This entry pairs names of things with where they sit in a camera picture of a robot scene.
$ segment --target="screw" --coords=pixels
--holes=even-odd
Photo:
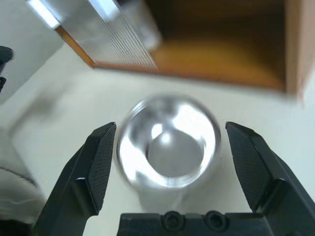
[[[224,231],[227,226],[227,220],[224,215],[217,211],[210,211],[205,216],[206,225],[213,231]]]
[[[176,212],[176,211],[169,211],[162,217],[163,226],[172,232],[179,231],[184,226],[184,217]]]

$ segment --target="wooden shelf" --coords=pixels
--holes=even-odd
[[[284,90],[283,15],[238,18],[206,29],[177,29],[166,36],[150,52],[159,72]]]

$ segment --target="shiny metal cup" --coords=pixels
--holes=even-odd
[[[118,136],[117,161],[145,211],[163,213],[178,210],[189,189],[210,180],[220,144],[220,128],[201,104],[161,95],[131,110]]]

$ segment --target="white table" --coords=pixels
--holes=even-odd
[[[115,121],[143,98],[184,93],[203,103],[221,126],[223,159],[208,195],[192,196],[182,212],[250,211],[235,174],[224,124],[234,121],[261,134],[315,200],[315,81],[297,102],[275,92],[155,75],[91,69],[66,45],[1,108],[0,125],[48,197],[66,162],[97,127]],[[112,165],[103,209],[84,235],[115,236],[120,214],[141,212],[137,194]]]

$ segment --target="wooden frame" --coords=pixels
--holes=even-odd
[[[64,41],[82,58],[82,60],[90,67],[103,67],[121,70],[130,70],[137,72],[150,72],[165,75],[175,75],[188,77],[191,79],[198,78],[208,81],[218,81],[224,83],[233,83],[240,85],[250,85],[275,89],[278,91],[297,94],[303,89],[315,61],[315,0],[285,0],[285,82],[269,84],[253,83],[248,80],[225,78],[221,80],[218,75],[209,74],[202,69],[198,73],[191,75],[190,72],[180,64],[157,63],[157,69],[151,67],[142,67],[140,65],[131,64],[111,64],[101,61],[93,61],[78,43],[64,30],[58,27],[56,32],[64,39]]]

